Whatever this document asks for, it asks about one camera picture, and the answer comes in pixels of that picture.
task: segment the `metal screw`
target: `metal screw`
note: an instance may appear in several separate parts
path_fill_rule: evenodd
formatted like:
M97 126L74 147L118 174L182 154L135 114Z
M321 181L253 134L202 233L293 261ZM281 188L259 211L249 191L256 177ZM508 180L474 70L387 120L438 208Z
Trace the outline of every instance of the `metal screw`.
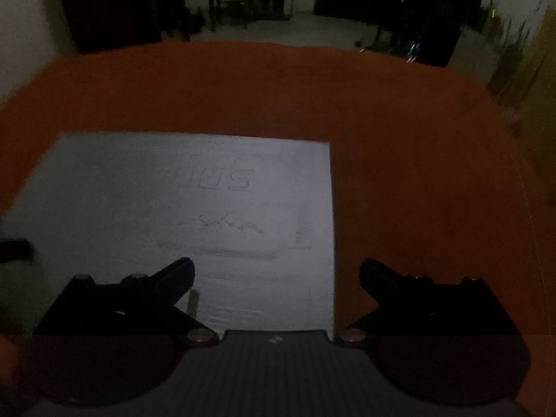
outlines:
M207 329L205 327L198 327L196 329L192 329L187 333L187 338L192 342L196 343L207 343L211 341L216 334L214 331Z
M338 333L338 337L348 343L362 342L366 336L367 334L364 331L357 329L356 327L348 327Z

